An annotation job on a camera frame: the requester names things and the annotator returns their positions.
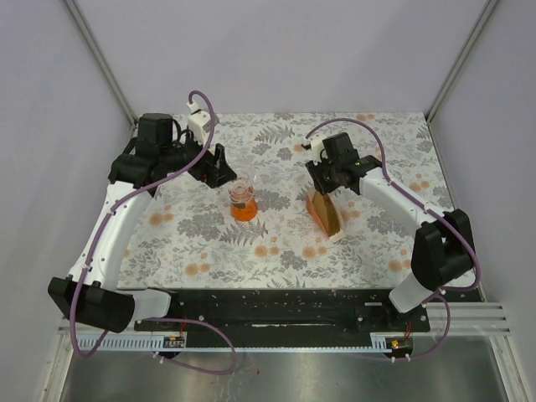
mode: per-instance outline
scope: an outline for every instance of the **floral tablecloth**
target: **floral tablecloth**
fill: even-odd
[[[332,243],[305,208],[312,180],[302,138],[318,123],[342,116],[378,132],[396,179],[451,209],[420,113],[223,114],[214,140],[224,144],[231,167],[242,158],[254,167],[259,213],[248,223],[235,221],[226,187],[211,190],[187,174],[161,186],[131,238],[119,287],[397,286],[410,272],[413,240],[385,211],[338,190],[333,202],[346,221],[346,235]],[[360,155],[380,159],[374,139],[361,127],[336,123],[324,130],[341,131],[349,133]],[[469,285],[473,277],[465,274],[456,284]]]

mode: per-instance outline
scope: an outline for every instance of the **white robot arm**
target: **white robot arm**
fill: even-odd
[[[398,184],[425,206],[417,207],[384,177],[381,161],[372,156],[359,157],[347,133],[315,138],[306,148],[312,150],[307,170],[320,193],[331,193],[340,186],[349,188],[387,211],[415,238],[412,272],[389,294],[398,312],[406,313],[419,306],[440,287],[473,267],[459,240],[425,212],[444,216],[474,249],[469,218],[463,211],[444,212]]]
[[[66,317],[74,299],[77,281],[87,270],[76,305],[76,321],[112,332],[121,332],[131,321],[163,317],[168,313],[171,297],[165,291],[146,289],[116,291],[119,271],[128,242],[156,188],[129,198],[113,211],[112,205],[139,188],[156,183],[169,173],[187,166],[199,155],[208,140],[209,113],[201,111],[195,102],[188,104],[192,115],[188,127],[180,125],[170,115],[145,114],[138,122],[138,136],[112,163],[110,184],[95,228],[80,258],[67,278],[53,278],[48,292]],[[173,124],[177,139],[173,140]],[[188,173],[209,187],[219,187],[236,178],[225,161],[224,147],[216,144],[214,154],[206,152]],[[99,233],[101,223],[109,219]],[[95,238],[96,248],[88,263],[90,247]]]

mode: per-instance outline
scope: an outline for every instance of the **purple cable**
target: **purple cable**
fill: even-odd
[[[233,346],[233,343],[231,343],[229,338],[227,338],[227,336],[223,332],[221,332],[217,327],[215,327],[213,325],[210,325],[210,324],[208,324],[206,322],[197,321],[197,320],[188,320],[186,318],[182,319],[182,318],[158,318],[158,317],[154,317],[154,318],[147,318],[145,321],[183,322],[183,323],[186,323],[186,324],[201,325],[203,327],[211,329],[212,331],[214,331],[218,335],[220,335],[221,338],[229,345],[229,347],[231,349],[231,358],[233,359],[233,363],[231,363],[230,367],[225,369],[225,370],[208,370],[206,368],[200,368],[200,367],[192,366],[190,364],[176,362],[175,360],[171,360],[170,358],[161,357],[163,360],[166,360],[168,363],[175,364],[176,366],[179,366],[179,367],[185,367],[186,369],[199,371],[200,373],[204,373],[204,374],[226,375],[226,374],[231,374],[231,373],[233,373],[233,371],[235,371],[237,363],[238,363],[238,356],[237,356],[235,347]]]
[[[363,127],[364,129],[366,129],[368,132],[370,132],[370,134],[373,135],[373,137],[376,139],[376,142],[378,143],[379,151],[380,151],[381,156],[382,156],[382,173],[384,174],[385,180],[387,180],[387,182],[390,185],[392,185],[394,188],[396,188],[399,191],[399,193],[404,195],[409,201],[411,201],[412,203],[417,205],[419,208],[421,208],[423,211],[425,211],[425,213],[430,214],[431,216],[433,216],[434,218],[439,220],[443,225],[445,225],[445,227],[447,229],[449,229],[449,231],[460,241],[461,245],[463,245],[463,247],[466,249],[467,253],[471,257],[473,265],[475,266],[475,281],[470,286],[465,286],[465,287],[445,286],[444,289],[446,291],[472,291],[474,289],[477,289],[478,284],[480,283],[481,276],[482,276],[482,268],[480,266],[480,261],[477,258],[477,254],[472,249],[472,247],[469,245],[469,243],[467,243],[467,240],[465,240],[463,238],[463,236],[460,234],[460,232],[458,232],[442,216],[437,214],[435,211],[432,211],[431,209],[426,209],[425,205],[421,201],[419,201],[417,198],[415,198],[413,195],[411,195],[411,193],[408,193],[405,189],[400,187],[397,183],[395,183],[391,179],[391,177],[389,176],[389,173],[387,172],[387,159],[385,158],[384,144],[379,139],[378,134],[376,133],[376,131],[371,126],[369,126],[369,125],[367,125],[367,124],[365,124],[365,123],[363,123],[363,122],[361,122],[359,120],[349,119],[347,117],[339,117],[339,118],[331,119],[331,120],[328,120],[328,121],[325,121],[325,122],[319,124],[318,126],[313,128],[312,130],[310,130],[309,133],[305,136],[305,138],[308,139],[317,130],[321,129],[322,127],[327,126],[328,124],[331,124],[331,123],[339,122],[339,121],[357,124],[357,125]],[[434,297],[436,297],[436,295],[437,295],[437,293],[434,293],[433,295],[428,297],[424,302],[428,302],[429,300],[431,300]]]
[[[75,321],[76,307],[78,305],[78,298],[80,296],[80,291],[82,290],[82,285],[84,284],[84,279],[87,276],[90,264],[93,261],[93,255],[95,254],[95,250],[97,248],[97,245],[99,244],[99,239],[101,238],[102,234],[104,233],[106,225],[110,221],[111,217],[115,214],[117,209],[121,205],[123,205],[126,201],[128,201],[132,197],[137,196],[140,193],[143,193],[143,192],[145,192],[147,190],[150,190],[150,189],[155,188],[155,187],[157,187],[157,186],[159,186],[161,184],[164,184],[164,183],[166,183],[166,182],[168,182],[170,180],[173,180],[174,178],[176,178],[177,176],[180,176],[184,172],[187,172],[191,167],[193,167],[203,157],[203,155],[210,148],[210,144],[211,144],[212,138],[214,136],[214,122],[216,121],[216,115],[214,113],[214,108],[212,107],[212,103],[210,103],[209,98],[203,92],[201,92],[200,90],[191,91],[189,93],[189,95],[188,95],[188,102],[192,103],[193,97],[195,95],[199,95],[205,101],[207,107],[209,108],[209,114],[210,114],[210,120],[211,120],[209,138],[207,139],[206,144],[204,144],[203,149],[201,149],[201,152],[199,152],[199,154],[194,159],[192,159],[192,161],[189,164],[187,164],[185,167],[183,167],[179,171],[167,176],[166,178],[158,180],[155,183],[151,183],[151,184],[148,184],[145,187],[139,188],[138,190],[135,190],[135,191],[129,193],[128,195],[126,195],[125,197],[117,200],[116,203],[113,204],[112,207],[110,208],[110,212],[108,214],[106,214],[106,216],[104,217],[102,222],[100,222],[99,228],[95,232],[95,237],[91,241],[90,249],[88,250],[87,256],[85,257],[86,268],[82,269],[82,272],[80,274],[80,278],[78,280],[78,283],[76,284],[75,293],[73,295],[73,300],[72,300],[71,305],[70,305],[70,313],[69,313],[70,341],[71,341],[71,343],[73,345],[73,350],[74,350],[75,354],[80,358],[83,358],[83,359],[90,358],[97,351],[97,349],[101,345],[103,339],[105,338],[106,334],[108,333],[107,331],[104,331],[102,333],[102,335],[100,335],[100,337],[97,340],[95,346],[88,353],[83,353],[80,350],[80,348],[78,346],[78,341],[76,339],[76,321]]]
[[[445,331],[443,332],[443,336],[441,337],[441,339],[439,340],[438,343],[436,343],[432,348],[430,348],[430,350],[427,350],[426,352],[422,353],[422,354],[418,354],[417,356],[413,356],[411,357],[411,360],[421,360],[423,358],[427,358],[428,356],[430,356],[431,354],[433,354],[433,352],[435,350],[438,349],[438,347],[443,344],[443,342],[446,340],[446,337],[448,336],[449,334],[449,330],[451,329],[451,308],[449,307],[449,303],[446,301],[446,299],[441,296],[441,295],[436,295],[434,297],[434,299],[439,299],[443,302],[443,304],[445,305],[445,309],[446,309],[446,325],[445,325]]]

